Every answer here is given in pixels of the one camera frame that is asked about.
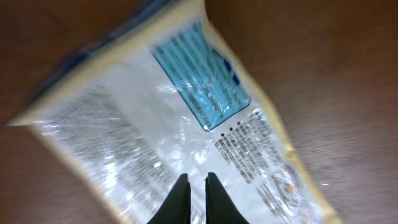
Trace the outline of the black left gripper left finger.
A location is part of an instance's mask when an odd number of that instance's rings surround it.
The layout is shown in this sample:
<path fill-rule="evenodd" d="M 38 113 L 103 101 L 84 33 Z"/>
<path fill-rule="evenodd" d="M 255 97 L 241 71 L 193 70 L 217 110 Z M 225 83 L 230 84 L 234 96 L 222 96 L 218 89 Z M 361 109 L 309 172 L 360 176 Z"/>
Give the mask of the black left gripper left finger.
<path fill-rule="evenodd" d="M 181 174 L 168 196 L 147 224 L 191 224 L 191 187 Z"/>

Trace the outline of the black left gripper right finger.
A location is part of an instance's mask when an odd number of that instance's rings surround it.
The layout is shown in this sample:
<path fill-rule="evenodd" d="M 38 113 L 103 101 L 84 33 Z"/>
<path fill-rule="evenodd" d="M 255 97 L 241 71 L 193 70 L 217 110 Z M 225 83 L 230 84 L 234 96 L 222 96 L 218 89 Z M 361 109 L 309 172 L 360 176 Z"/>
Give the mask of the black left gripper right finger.
<path fill-rule="evenodd" d="M 206 223 L 207 224 L 248 224 L 240 214 L 227 191 L 214 172 L 205 179 Z"/>

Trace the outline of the beige snack bag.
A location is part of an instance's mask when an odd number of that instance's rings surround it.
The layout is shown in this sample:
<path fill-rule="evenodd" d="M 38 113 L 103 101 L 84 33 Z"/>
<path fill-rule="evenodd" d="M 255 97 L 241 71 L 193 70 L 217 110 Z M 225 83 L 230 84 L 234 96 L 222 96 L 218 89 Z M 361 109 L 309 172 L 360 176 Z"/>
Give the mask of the beige snack bag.
<path fill-rule="evenodd" d="M 10 125 L 30 128 L 120 223 L 147 223 L 181 174 L 191 223 L 206 223 L 209 172 L 249 223 L 340 222 L 203 1 L 149 2 Z"/>

